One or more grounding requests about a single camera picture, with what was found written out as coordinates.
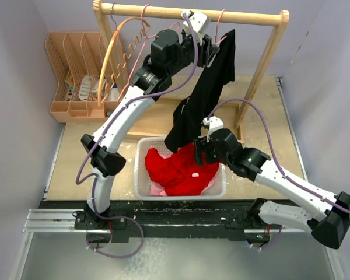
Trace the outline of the orange hanger with metal hook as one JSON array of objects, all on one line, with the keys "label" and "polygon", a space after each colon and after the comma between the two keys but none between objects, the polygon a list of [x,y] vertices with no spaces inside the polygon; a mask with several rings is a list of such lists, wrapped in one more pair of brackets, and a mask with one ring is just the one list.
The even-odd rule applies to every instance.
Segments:
[{"label": "orange hanger with metal hook", "polygon": [[[127,16],[127,19],[130,17],[140,17],[143,7],[144,6],[123,5],[123,4],[116,4],[116,3],[107,4],[104,1],[93,2],[94,14],[95,14],[97,23],[99,25],[101,37],[103,39],[103,44],[106,50],[105,54],[103,55],[103,62],[102,62],[100,78],[99,78],[99,89],[98,89],[98,95],[97,95],[97,105],[99,107],[101,107],[102,104],[107,101],[107,94],[109,90],[113,88],[114,85],[118,86],[118,90],[120,93],[123,87],[127,83],[128,76],[130,75],[128,73],[127,66],[125,68],[118,66],[119,64],[124,63],[123,53],[129,52],[128,49],[127,51],[124,51],[121,45],[121,39],[120,39],[121,31],[123,27],[129,22],[132,22],[132,21],[140,22],[140,20],[130,20],[129,22],[127,22],[120,30],[118,42],[113,44],[112,50],[108,55],[106,55],[109,43],[112,37],[114,36],[114,33],[116,32],[117,27],[120,25],[120,23],[117,24],[115,26],[115,29],[112,30],[108,17],[114,16],[114,15]],[[105,95],[102,98],[101,93],[102,93],[102,85],[103,85],[104,78],[106,79]]]}]

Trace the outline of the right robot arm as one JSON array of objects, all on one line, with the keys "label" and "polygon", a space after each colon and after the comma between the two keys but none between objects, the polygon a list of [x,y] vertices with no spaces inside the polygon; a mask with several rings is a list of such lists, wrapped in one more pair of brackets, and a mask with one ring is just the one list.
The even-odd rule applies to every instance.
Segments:
[{"label": "right robot arm", "polygon": [[275,164],[257,148],[244,147],[227,128],[193,141],[198,165],[221,163],[236,176],[267,186],[294,202],[293,206],[257,198],[248,210],[254,228],[289,226],[310,233],[322,245],[339,249],[350,227],[350,195],[334,194],[310,184]]}]

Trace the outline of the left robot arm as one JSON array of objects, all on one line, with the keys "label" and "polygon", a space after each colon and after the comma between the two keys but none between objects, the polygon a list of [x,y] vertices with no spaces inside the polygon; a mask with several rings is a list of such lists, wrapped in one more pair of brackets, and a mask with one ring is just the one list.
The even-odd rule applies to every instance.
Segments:
[{"label": "left robot arm", "polygon": [[207,67],[218,51],[208,35],[185,30],[178,34],[170,29],[158,32],[120,104],[96,132],[82,137],[85,161],[92,165],[94,178],[84,211],[94,228],[108,223],[114,178],[126,164],[118,149],[127,132],[162,94],[171,91],[172,76],[189,65]]}]

